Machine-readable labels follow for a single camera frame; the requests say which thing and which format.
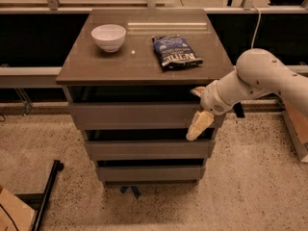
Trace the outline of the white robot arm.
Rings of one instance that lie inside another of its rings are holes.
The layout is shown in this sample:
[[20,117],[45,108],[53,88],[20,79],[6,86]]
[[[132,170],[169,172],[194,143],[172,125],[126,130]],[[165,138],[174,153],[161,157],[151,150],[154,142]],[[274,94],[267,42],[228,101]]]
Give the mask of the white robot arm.
[[186,139],[196,140],[213,122],[243,100],[274,93],[308,116],[308,78],[286,67],[269,51],[252,48],[237,59],[234,70],[191,93],[203,110],[194,114]]

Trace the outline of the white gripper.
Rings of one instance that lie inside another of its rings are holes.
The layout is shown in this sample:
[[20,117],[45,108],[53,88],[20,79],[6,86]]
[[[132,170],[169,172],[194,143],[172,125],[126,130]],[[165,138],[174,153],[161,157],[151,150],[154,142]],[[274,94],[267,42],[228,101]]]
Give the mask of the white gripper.
[[206,87],[191,89],[191,93],[200,97],[200,105],[205,111],[197,111],[194,114],[186,135],[188,141],[196,140],[213,123],[215,116],[221,116],[232,109],[218,94],[218,80]]

